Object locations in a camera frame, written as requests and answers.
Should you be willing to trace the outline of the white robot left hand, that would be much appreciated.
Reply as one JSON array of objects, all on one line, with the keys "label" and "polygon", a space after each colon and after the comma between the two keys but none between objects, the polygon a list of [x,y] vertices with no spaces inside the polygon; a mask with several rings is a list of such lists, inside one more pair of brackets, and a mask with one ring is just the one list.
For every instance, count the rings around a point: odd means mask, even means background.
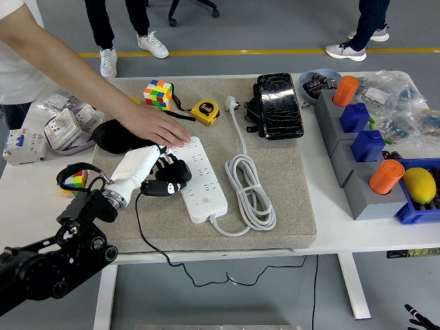
[{"label": "white robot left hand", "polygon": [[184,160],[178,159],[166,147],[147,146],[126,153],[103,195],[113,206],[123,209],[138,188],[146,196],[167,197],[186,187],[191,179],[191,171]]}]

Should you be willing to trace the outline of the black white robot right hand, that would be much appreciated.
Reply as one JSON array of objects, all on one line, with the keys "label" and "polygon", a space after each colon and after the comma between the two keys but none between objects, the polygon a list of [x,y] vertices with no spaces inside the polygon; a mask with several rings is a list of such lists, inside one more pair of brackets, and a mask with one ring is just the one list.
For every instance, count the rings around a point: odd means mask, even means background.
[{"label": "black white robot right hand", "polygon": [[427,317],[420,314],[414,307],[410,306],[409,304],[405,304],[404,307],[412,316],[412,319],[409,320],[410,323],[423,327],[427,330],[439,330],[439,325],[431,322]]}]

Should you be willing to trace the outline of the person's right hand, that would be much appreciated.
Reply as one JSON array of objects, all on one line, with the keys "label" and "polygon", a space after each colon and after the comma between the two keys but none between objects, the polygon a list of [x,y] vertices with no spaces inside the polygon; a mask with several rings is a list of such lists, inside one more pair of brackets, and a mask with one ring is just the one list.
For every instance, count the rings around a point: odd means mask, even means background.
[{"label": "person's right hand", "polygon": [[151,106],[133,103],[114,118],[139,138],[162,146],[182,147],[190,141],[189,132],[180,123]]}]

